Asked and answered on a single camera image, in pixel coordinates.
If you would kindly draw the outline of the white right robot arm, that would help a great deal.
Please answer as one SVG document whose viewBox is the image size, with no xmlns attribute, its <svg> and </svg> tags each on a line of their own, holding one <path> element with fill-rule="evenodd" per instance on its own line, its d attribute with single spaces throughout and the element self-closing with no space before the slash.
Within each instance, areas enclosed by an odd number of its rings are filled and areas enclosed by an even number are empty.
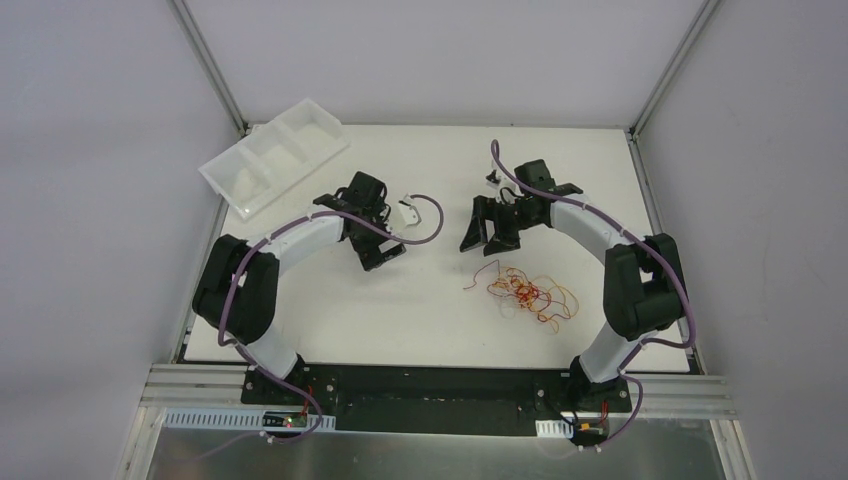
<svg viewBox="0 0 848 480">
<path fill-rule="evenodd" d="M 569 406 L 595 408 L 621 387 L 622 373 L 643 346 L 685 317 L 685 286 L 677 245 L 667 234 L 638 236 L 591 205 L 572 183 L 559 184 L 544 160 L 515 168 L 520 191 L 512 201 L 477 195 L 460 251 L 496 255 L 520 248 L 520 233 L 539 225 L 556 230 L 603 266 L 605 324 L 569 367 Z"/>
</svg>

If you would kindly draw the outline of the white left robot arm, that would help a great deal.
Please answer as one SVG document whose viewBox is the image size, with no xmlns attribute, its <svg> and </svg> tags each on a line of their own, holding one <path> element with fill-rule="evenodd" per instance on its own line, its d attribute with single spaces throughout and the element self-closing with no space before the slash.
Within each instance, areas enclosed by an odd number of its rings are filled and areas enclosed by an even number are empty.
<svg viewBox="0 0 848 480">
<path fill-rule="evenodd" d="M 212 246 L 192 299 L 192 310 L 270 373 L 266 389 L 281 404 L 297 402 L 305 378 L 295 371 L 302 358 L 282 340 L 273 322 L 281 276 L 321 249 L 348 241 L 365 271 L 402 255 L 384 245 L 391 208 L 385 183 L 364 172 L 350 184 L 314 201 L 312 212 L 255 240 L 230 234 Z"/>
</svg>

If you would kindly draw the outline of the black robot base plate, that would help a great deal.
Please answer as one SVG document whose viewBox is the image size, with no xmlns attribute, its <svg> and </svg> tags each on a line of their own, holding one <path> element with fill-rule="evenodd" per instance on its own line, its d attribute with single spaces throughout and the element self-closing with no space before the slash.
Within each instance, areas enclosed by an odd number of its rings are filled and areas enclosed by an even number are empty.
<svg viewBox="0 0 848 480">
<path fill-rule="evenodd" d="M 241 401 L 247 405 L 314 407 L 345 432 L 483 436 L 533 436 L 542 420 L 565 415 L 589 422 L 631 411 L 630 389 L 598 405 L 569 406 L 569 370 L 485 369 L 304 364 L 287 379 L 288 390 L 257 370 L 247 372 Z"/>
</svg>

